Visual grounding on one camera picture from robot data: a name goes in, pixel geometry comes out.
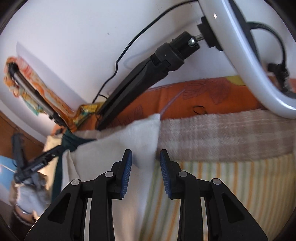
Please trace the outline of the left hand in grey glove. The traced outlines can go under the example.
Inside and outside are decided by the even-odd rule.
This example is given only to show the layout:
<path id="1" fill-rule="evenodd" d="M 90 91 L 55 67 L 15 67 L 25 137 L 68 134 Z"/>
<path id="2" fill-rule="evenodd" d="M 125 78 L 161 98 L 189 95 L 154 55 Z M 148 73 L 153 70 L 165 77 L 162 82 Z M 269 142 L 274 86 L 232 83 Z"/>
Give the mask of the left hand in grey glove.
<path id="1" fill-rule="evenodd" d="M 48 177 L 38 172 L 40 188 L 30 184 L 11 182 L 9 202 L 13 213 L 25 225 L 32 226 L 50 204 L 50 195 L 46 189 Z"/>

